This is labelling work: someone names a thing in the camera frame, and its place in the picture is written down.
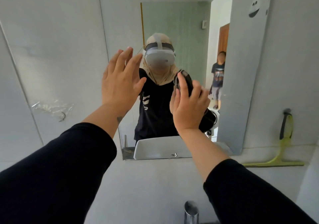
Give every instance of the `mirror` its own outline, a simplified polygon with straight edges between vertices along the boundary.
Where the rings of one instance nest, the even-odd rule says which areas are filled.
[[[119,125],[123,159],[191,157],[169,108],[173,80],[180,69],[210,91],[208,111],[215,121],[205,130],[207,137],[212,142],[218,140],[228,153],[240,154],[269,2],[127,1],[125,9],[131,7],[131,16],[136,20],[138,13],[141,31],[129,22],[124,31],[139,34],[136,38],[140,41],[134,42],[137,47],[133,49],[134,53],[143,53],[139,73],[147,81]],[[107,16],[114,10],[103,0],[101,7],[106,27]],[[116,36],[124,37],[121,33],[118,31]],[[106,44],[108,49],[113,48],[107,35]]]

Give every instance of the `sink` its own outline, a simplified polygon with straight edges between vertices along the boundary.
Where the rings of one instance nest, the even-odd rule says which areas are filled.
[[[135,147],[134,159],[191,158],[180,136],[155,137],[139,140]]]

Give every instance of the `black t-shirt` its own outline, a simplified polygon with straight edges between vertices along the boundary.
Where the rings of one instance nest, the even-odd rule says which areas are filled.
[[[213,87],[223,87],[225,63],[219,65],[213,64],[212,73],[214,74]]]
[[[157,85],[141,68],[139,75],[140,78],[146,77],[147,80],[140,95],[139,117],[134,139],[138,141],[153,137],[178,136],[173,115],[169,110],[174,89],[173,81],[165,85]]]
[[[84,223],[102,177],[115,157],[116,146],[103,129],[91,123],[74,125],[0,173],[0,223]],[[119,177],[112,181],[122,180]],[[106,186],[104,198],[113,191]],[[204,190],[223,224],[316,224],[279,190],[232,159],[222,161],[211,171]],[[147,206],[140,214],[149,214]]]

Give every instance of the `person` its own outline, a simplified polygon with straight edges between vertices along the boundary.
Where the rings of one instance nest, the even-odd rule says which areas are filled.
[[[97,110],[0,173],[0,223],[84,223],[102,177],[116,157],[112,138],[146,82],[138,73],[142,55],[132,56],[132,52],[132,48],[119,50],[110,60],[102,79],[102,105]],[[193,81],[189,97],[181,73],[178,79],[180,90],[171,95],[174,124],[192,154],[220,222],[315,223],[199,131],[209,104],[208,91]]]
[[[210,89],[210,94],[213,94],[215,100],[214,109],[220,110],[220,97],[222,94],[224,71],[225,71],[226,52],[221,51],[217,56],[217,62],[213,64],[212,73],[214,75],[213,83]]]
[[[173,51],[169,37],[162,33],[155,33],[147,39],[145,52],[149,46],[152,46],[151,44],[156,44],[154,37],[156,35],[162,43],[166,43],[164,49]],[[146,58],[143,57],[143,68],[139,69],[139,75],[140,78],[145,77],[147,81],[140,94],[139,117],[134,135],[136,142],[146,138],[178,136],[173,115],[169,109],[174,89],[173,80],[178,71],[175,62],[172,63],[172,65],[164,63],[150,65],[150,62],[146,62]]]

